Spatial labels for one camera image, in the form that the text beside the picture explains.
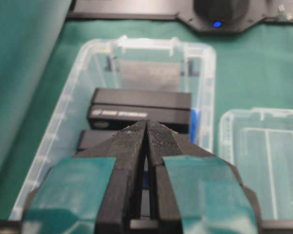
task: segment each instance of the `black knob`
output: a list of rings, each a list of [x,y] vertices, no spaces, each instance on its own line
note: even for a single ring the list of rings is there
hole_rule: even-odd
[[[249,0],[194,0],[194,11],[210,21],[230,22],[243,16]]]

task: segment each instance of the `plastic box lid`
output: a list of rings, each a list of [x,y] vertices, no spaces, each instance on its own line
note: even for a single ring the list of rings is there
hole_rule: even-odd
[[[172,39],[95,39],[80,49],[10,215],[21,218],[29,192],[60,159],[74,155],[95,88],[192,93],[192,139],[213,148],[216,53],[201,43]]]
[[[219,128],[219,156],[256,192],[262,219],[293,220],[293,110],[230,110]]]

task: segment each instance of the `black box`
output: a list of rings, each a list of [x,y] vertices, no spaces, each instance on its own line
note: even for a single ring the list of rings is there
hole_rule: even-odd
[[[191,94],[146,90],[96,89],[88,111],[92,129],[121,130],[142,119],[189,132]]]
[[[94,147],[97,144],[116,135],[117,131],[110,130],[82,130],[77,145],[77,151]]]

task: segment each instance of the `teal tape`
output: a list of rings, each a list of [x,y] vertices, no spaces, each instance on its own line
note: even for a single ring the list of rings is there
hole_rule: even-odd
[[[230,167],[216,156],[163,157],[184,234],[255,234],[253,209]]]
[[[23,221],[25,234],[93,234],[114,158],[66,158],[49,173]]]

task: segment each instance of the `green fabric surface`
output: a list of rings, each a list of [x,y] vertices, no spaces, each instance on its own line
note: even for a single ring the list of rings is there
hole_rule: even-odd
[[[69,5],[70,0],[0,0],[0,169]]]
[[[214,152],[218,123],[233,108],[293,109],[293,26],[259,24],[233,36],[203,36],[179,22],[68,21],[54,47],[8,161],[0,175],[0,218],[8,218],[80,47],[95,38],[200,41],[217,52]]]
[[[163,160],[184,234],[257,233],[252,206],[223,160],[188,155]]]
[[[115,158],[65,158],[31,201],[24,234],[93,234]]]

